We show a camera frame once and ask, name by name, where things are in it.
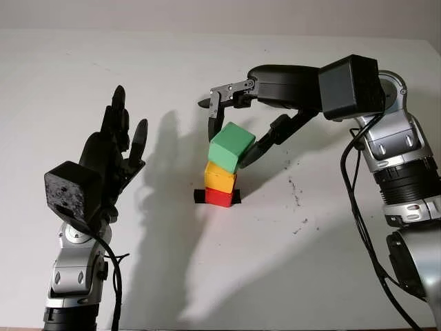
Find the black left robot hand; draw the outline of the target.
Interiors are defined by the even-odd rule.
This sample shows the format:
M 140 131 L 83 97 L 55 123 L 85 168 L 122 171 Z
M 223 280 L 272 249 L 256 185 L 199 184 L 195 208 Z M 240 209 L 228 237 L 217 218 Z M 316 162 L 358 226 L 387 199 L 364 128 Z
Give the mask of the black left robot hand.
M 112 103 L 106 107 L 101 129 L 90 135 L 79 164 L 98 172 L 102 178 L 100 217 L 114 223 L 116 202 L 130 181 L 145 166 L 142 156 L 147 143 L 147 119 L 138 123 L 129 138 L 130 116 L 125 108 L 125 89 L 116 87 Z

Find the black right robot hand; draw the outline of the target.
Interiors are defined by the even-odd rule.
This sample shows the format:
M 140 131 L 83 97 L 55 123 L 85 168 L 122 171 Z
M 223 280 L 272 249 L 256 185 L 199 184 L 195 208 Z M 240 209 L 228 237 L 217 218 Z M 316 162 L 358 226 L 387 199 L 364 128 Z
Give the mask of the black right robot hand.
M 310 66 L 261 65 L 252 68 L 244 81 L 212 88 L 210 98 L 198 102 L 209 110 L 208 139 L 221 131 L 225 108 L 249 108 L 255 99 L 267 106 L 296 110 L 295 116 L 280 115 L 269 131 L 240 157 L 238 166 L 246 168 L 273 145 L 281 145 L 322 110 L 318 69 Z

